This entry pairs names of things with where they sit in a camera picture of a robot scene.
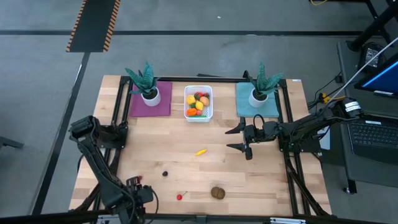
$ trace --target white pot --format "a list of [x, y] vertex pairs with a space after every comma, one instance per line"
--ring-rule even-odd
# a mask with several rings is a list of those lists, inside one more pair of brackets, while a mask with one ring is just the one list
[[160, 103], [160, 91], [157, 87], [156, 87], [156, 90], [157, 90], [157, 94], [156, 94], [155, 98], [150, 99], [150, 100], [145, 99], [144, 96], [141, 94], [141, 97], [147, 106], [156, 106]]
[[251, 90], [251, 92], [250, 92], [250, 95], [249, 95], [249, 103], [250, 103], [250, 105], [252, 106], [252, 107], [255, 107], [255, 108], [260, 108], [260, 107], [262, 107], [263, 105], [264, 105], [264, 103], [266, 103], [266, 101], [268, 100], [268, 95], [267, 95], [267, 98], [265, 99], [265, 100], [262, 100], [262, 101], [260, 101], [260, 100], [257, 100], [257, 99], [255, 99], [255, 97], [253, 96], [253, 91], [254, 91], [254, 88]]

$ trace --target computer monitor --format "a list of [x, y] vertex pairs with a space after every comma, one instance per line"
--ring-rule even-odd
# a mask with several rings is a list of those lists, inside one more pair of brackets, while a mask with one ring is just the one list
[[398, 54], [391, 57], [377, 72], [357, 82], [355, 88], [385, 96], [398, 96]]

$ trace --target gray floor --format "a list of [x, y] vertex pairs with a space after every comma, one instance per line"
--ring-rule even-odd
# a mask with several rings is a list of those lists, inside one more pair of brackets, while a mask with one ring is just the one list
[[[0, 29], [71, 29], [81, 1], [5, 0]], [[307, 0], [123, 0], [116, 30], [363, 30], [373, 18], [365, 4]], [[68, 36], [0, 35], [0, 135], [25, 142], [0, 150], [0, 217], [24, 215], [34, 196], [83, 54], [66, 53]], [[91, 54], [71, 121], [92, 114], [103, 75], [155, 65], [156, 75], [197, 73], [240, 77], [284, 72], [303, 80], [307, 100], [339, 71], [336, 43], [345, 37], [114, 36], [106, 54]], [[326, 91], [332, 91], [332, 83]], [[67, 138], [44, 212], [68, 209], [80, 153]], [[333, 213], [397, 223], [398, 189], [358, 184], [341, 191], [345, 173], [325, 166]]]

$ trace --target potted plant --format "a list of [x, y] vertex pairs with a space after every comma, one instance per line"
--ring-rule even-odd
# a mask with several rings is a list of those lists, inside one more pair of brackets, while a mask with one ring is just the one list
[[138, 88], [138, 90], [131, 90], [131, 94], [141, 94], [144, 103], [148, 106], [156, 106], [160, 103], [160, 92], [156, 87], [156, 81], [159, 78], [154, 77], [154, 67], [146, 63], [144, 74], [138, 70], [138, 75], [135, 74], [131, 69], [125, 68], [126, 72], [132, 79], [132, 82]]
[[244, 71], [243, 77], [250, 81], [254, 86], [249, 95], [250, 105], [255, 108], [260, 108], [268, 100], [268, 95], [277, 90], [277, 84], [280, 78], [282, 78], [282, 73], [275, 74], [267, 78], [264, 64], [261, 62], [260, 71], [256, 81], [253, 80], [248, 71]]

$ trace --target white basket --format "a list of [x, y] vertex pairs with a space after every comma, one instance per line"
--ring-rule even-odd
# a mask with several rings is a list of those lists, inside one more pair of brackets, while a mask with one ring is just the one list
[[[187, 105], [187, 96], [194, 95], [196, 92], [208, 93], [210, 96], [210, 104], [205, 106], [202, 113], [206, 116], [206, 118], [195, 118], [188, 117], [187, 110], [189, 109], [189, 105]], [[211, 117], [213, 116], [213, 91], [210, 86], [186, 86], [184, 89], [184, 116], [188, 122], [209, 122]]]

